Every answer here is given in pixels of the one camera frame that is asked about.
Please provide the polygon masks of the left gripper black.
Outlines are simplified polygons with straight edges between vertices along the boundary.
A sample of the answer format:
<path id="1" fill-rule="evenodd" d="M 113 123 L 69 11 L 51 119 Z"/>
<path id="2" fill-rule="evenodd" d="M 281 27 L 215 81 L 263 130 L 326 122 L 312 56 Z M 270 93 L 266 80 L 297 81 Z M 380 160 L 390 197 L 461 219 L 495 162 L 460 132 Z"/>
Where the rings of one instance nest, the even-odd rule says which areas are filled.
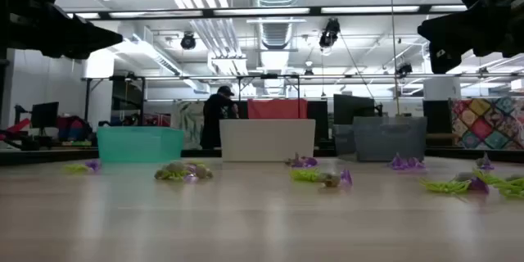
<path id="1" fill-rule="evenodd" d="M 121 34 L 68 16 L 54 5 L 0 8 L 0 49 L 36 50 L 52 58 L 86 60 L 93 52 L 122 41 Z"/>

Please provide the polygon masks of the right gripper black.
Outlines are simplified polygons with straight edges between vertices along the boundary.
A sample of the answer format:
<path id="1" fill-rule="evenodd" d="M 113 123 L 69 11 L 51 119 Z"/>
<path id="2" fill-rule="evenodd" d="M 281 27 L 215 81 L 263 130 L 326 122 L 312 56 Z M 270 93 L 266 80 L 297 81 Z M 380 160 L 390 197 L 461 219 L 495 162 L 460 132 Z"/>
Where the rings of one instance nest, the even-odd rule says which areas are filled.
<path id="1" fill-rule="evenodd" d="M 468 17 L 467 39 L 461 35 Z M 501 53 L 504 58 L 524 54 L 524 8 L 482 6 L 424 20 L 418 34 L 428 40 L 431 71 L 445 74 L 462 62 L 462 52 L 443 47 L 468 47 L 476 56 Z"/>

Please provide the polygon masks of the white column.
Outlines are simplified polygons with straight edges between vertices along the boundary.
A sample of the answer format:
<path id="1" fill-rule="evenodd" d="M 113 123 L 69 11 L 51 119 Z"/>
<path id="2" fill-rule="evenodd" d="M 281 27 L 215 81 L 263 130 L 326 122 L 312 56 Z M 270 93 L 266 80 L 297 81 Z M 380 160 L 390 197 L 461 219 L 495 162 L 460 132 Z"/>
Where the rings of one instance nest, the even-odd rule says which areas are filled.
<path id="1" fill-rule="evenodd" d="M 430 78 L 423 81 L 423 97 L 426 101 L 447 101 L 461 96 L 458 77 Z"/>

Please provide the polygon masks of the black hanging spotlight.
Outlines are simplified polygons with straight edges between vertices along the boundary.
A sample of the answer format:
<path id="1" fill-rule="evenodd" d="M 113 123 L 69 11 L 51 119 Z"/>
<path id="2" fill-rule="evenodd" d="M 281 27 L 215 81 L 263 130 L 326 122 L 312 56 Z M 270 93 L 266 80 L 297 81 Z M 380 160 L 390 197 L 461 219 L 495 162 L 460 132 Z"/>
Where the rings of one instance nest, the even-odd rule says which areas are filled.
<path id="1" fill-rule="evenodd" d="M 413 67 L 410 62 L 403 62 L 395 68 L 395 75 L 399 79 L 403 79 L 413 72 Z"/>
<path id="2" fill-rule="evenodd" d="M 193 50 L 197 45 L 196 39 L 193 32 L 185 32 L 181 41 L 180 46 L 183 50 Z"/>
<path id="3" fill-rule="evenodd" d="M 324 49 L 332 47 L 338 39 L 338 34 L 341 32 L 340 23 L 337 18 L 330 18 L 323 29 L 318 45 Z"/>

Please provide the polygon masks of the colourful patchwork quilt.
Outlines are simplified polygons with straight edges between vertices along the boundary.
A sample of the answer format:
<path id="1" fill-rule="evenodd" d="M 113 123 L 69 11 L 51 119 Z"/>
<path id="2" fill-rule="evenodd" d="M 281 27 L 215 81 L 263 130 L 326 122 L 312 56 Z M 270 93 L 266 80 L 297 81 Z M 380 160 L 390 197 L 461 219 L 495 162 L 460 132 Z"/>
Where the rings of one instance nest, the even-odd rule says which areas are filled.
<path id="1" fill-rule="evenodd" d="M 524 151 L 524 98 L 471 98 L 448 104 L 458 147 Z"/>

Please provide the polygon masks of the red and blue bag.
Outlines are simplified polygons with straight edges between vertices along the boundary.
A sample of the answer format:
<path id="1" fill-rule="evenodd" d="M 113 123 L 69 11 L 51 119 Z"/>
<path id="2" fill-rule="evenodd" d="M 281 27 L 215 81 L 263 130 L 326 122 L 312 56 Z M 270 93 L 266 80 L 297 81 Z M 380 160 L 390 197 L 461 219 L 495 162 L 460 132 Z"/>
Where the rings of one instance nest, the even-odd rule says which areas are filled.
<path id="1" fill-rule="evenodd" d="M 58 139 L 61 142 L 76 142 L 90 139 L 93 129 L 84 119 L 73 115 L 57 118 Z"/>

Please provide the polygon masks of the black computer monitor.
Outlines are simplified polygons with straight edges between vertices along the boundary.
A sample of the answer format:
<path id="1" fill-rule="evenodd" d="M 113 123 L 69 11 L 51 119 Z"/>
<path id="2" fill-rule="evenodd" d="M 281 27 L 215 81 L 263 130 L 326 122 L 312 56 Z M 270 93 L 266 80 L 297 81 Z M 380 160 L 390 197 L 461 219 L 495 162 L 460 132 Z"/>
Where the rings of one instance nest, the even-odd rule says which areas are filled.
<path id="1" fill-rule="evenodd" d="M 47 102 L 33 105 L 31 126 L 36 129 L 56 127 L 59 102 Z"/>
<path id="2" fill-rule="evenodd" d="M 335 94 L 333 96 L 334 124 L 353 124 L 355 117 L 375 116 L 374 100 Z"/>

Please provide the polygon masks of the grey translucent plastic bin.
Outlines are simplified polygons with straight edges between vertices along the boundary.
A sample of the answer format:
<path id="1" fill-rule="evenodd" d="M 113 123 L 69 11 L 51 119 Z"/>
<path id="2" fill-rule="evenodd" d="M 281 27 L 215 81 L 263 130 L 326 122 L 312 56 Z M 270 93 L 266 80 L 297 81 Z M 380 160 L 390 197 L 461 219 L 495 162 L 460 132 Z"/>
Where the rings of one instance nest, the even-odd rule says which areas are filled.
<path id="1" fill-rule="evenodd" d="M 340 158 L 357 162 L 423 160 L 426 117 L 355 117 L 353 124 L 334 124 L 332 136 Z"/>

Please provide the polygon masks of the green translucent plastic bin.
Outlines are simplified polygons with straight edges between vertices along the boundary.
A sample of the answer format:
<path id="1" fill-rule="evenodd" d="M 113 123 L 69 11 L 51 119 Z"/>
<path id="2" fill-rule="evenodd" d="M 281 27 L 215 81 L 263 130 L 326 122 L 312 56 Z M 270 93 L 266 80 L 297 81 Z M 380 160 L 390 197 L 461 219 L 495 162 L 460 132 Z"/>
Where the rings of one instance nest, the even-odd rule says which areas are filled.
<path id="1" fill-rule="evenodd" d="M 166 164 L 181 158 L 184 131 L 155 126 L 99 127 L 97 147 L 104 164 Z"/>

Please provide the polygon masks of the leaf print cloth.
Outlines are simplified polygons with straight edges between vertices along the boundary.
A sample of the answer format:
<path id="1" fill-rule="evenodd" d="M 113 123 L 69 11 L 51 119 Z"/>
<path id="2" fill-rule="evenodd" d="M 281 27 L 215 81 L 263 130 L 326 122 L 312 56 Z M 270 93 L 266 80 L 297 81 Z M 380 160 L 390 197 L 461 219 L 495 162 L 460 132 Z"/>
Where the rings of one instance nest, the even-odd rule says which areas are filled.
<path id="1" fill-rule="evenodd" d="M 203 101 L 175 101 L 171 109 L 171 127 L 184 134 L 185 150 L 201 149 L 201 134 L 204 126 Z"/>

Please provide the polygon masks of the black beam with light strips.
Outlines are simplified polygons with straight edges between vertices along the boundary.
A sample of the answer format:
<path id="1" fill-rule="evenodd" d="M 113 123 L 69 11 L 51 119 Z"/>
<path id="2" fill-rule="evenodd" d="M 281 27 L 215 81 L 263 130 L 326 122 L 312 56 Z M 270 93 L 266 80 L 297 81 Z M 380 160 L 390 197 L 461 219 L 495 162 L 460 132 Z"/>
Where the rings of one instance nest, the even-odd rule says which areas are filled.
<path id="1" fill-rule="evenodd" d="M 335 7 L 240 7 L 155 9 L 138 11 L 68 11 L 66 15 L 86 20 L 173 20 L 213 18 L 320 17 L 320 16 L 387 16 L 439 15 L 465 11 L 462 4 L 418 4 L 393 6 Z"/>

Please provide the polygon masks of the person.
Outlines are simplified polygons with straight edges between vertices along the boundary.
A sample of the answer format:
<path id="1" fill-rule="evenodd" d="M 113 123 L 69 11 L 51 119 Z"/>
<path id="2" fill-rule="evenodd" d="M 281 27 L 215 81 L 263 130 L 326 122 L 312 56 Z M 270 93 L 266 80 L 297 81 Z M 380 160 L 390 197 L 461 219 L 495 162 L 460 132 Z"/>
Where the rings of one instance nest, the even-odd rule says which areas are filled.
<path id="1" fill-rule="evenodd" d="M 232 100 L 233 96 L 229 86 L 221 86 L 206 100 L 203 107 L 204 125 L 201 134 L 203 149 L 221 147 L 220 121 L 239 118 L 237 104 Z"/>

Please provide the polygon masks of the red cloth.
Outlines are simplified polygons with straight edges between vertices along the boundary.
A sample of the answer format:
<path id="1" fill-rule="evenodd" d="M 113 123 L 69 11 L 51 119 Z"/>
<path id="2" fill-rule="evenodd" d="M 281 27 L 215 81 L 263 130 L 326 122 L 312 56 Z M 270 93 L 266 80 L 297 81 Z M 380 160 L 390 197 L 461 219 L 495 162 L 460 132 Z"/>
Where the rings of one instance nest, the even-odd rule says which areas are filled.
<path id="1" fill-rule="evenodd" d="M 248 118 L 264 119 L 306 119 L 308 102 L 305 99 L 273 99 L 268 101 L 247 101 Z"/>

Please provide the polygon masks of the black metal rack frame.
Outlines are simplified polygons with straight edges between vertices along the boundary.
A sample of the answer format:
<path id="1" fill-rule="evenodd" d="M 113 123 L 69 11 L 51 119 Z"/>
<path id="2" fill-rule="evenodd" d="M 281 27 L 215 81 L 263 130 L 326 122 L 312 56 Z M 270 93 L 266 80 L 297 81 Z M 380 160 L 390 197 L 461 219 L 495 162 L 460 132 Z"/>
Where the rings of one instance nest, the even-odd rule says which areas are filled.
<path id="1" fill-rule="evenodd" d="M 519 77 L 524 78 L 524 71 L 514 71 L 514 72 L 494 72 L 494 73 L 452 73 L 452 74 L 410 74 L 407 75 L 408 79 L 434 79 L 434 78 L 477 78 L 477 79 L 487 79 L 487 78 L 509 78 L 509 77 Z M 211 80 L 232 80 L 238 83 L 242 83 L 244 79 L 296 79 L 297 80 L 297 90 L 300 91 L 300 81 L 302 79 L 357 79 L 362 82 L 364 85 L 369 85 L 369 81 L 372 79 L 393 79 L 395 82 L 400 78 L 398 75 L 277 75 L 277 74 L 262 74 L 262 75 L 171 75 L 171 76 L 137 76 L 138 80 L 142 81 L 142 84 L 145 84 L 147 81 L 172 81 L 172 80 L 196 80 L 196 81 L 211 81 Z"/>

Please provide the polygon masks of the black aluminium table frame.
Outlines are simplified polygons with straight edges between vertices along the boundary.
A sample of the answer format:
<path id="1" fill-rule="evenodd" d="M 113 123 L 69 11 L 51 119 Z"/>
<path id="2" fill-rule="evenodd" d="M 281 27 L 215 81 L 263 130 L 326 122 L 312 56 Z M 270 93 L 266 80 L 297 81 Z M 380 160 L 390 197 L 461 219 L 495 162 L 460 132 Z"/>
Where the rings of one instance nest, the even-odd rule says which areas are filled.
<path id="1" fill-rule="evenodd" d="M 476 159 L 484 154 L 482 150 L 459 148 L 428 148 L 425 156 L 451 159 Z M 524 164 L 524 151 L 487 151 L 494 161 Z M 39 163 L 61 162 L 68 160 L 88 160 L 98 158 L 97 149 L 50 150 L 50 151 L 0 151 L 0 166 L 31 165 Z"/>

